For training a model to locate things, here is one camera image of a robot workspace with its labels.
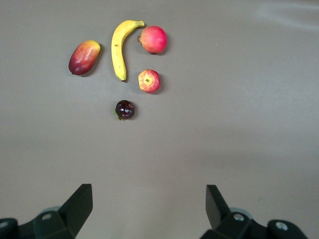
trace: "red apple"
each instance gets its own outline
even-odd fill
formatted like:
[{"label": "red apple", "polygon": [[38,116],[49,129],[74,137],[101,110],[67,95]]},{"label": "red apple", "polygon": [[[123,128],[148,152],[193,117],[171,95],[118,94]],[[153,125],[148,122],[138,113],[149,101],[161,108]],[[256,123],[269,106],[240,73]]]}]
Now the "red apple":
[{"label": "red apple", "polygon": [[73,75],[88,73],[101,50],[101,46],[94,40],[82,42],[73,52],[69,61],[69,70]]},{"label": "red apple", "polygon": [[167,36],[159,26],[145,27],[138,37],[138,41],[142,44],[145,51],[149,53],[162,52],[167,44]]},{"label": "red apple", "polygon": [[146,93],[153,93],[160,88],[159,74],[154,70],[144,70],[139,74],[140,89]]}]

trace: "gray table surface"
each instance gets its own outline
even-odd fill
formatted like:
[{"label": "gray table surface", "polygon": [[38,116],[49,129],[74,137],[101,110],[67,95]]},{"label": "gray table surface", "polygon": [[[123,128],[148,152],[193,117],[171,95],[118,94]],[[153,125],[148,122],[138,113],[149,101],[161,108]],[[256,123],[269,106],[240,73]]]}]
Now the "gray table surface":
[{"label": "gray table surface", "polygon": [[[260,224],[318,238],[318,1],[0,2],[0,218],[26,223],[91,183],[78,239],[197,239],[216,184]],[[135,30],[122,83],[110,46],[126,19],[161,26],[168,45],[150,55]],[[99,60],[73,76],[89,39]],[[138,86],[147,68],[162,80],[154,95]],[[119,121],[124,99],[137,113]]]}]

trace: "yellow banana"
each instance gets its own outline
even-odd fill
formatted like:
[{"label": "yellow banana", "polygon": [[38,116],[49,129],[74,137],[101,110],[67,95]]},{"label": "yellow banana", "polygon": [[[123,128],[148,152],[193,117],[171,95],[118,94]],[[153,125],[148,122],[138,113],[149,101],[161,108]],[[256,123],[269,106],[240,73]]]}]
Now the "yellow banana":
[{"label": "yellow banana", "polygon": [[112,62],[115,75],[121,80],[126,80],[126,68],[122,54],[125,38],[137,27],[144,26],[143,21],[126,20],[117,26],[112,37]]}]

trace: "dark purple fruit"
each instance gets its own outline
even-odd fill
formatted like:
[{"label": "dark purple fruit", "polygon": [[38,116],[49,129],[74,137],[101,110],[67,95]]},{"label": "dark purple fruit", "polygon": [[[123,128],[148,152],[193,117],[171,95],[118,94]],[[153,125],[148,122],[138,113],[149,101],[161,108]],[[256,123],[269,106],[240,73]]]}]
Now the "dark purple fruit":
[{"label": "dark purple fruit", "polygon": [[119,120],[128,120],[135,114],[134,105],[127,100],[122,100],[116,104],[115,114],[117,114]]}]

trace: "mango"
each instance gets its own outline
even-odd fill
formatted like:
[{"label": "mango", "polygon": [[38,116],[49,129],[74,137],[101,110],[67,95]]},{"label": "mango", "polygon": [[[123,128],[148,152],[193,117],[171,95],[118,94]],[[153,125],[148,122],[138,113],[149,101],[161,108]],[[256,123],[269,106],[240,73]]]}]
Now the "mango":
[{"label": "mango", "polygon": [[94,40],[82,42],[70,58],[70,72],[77,76],[88,73],[92,69],[100,50],[100,44]]}]

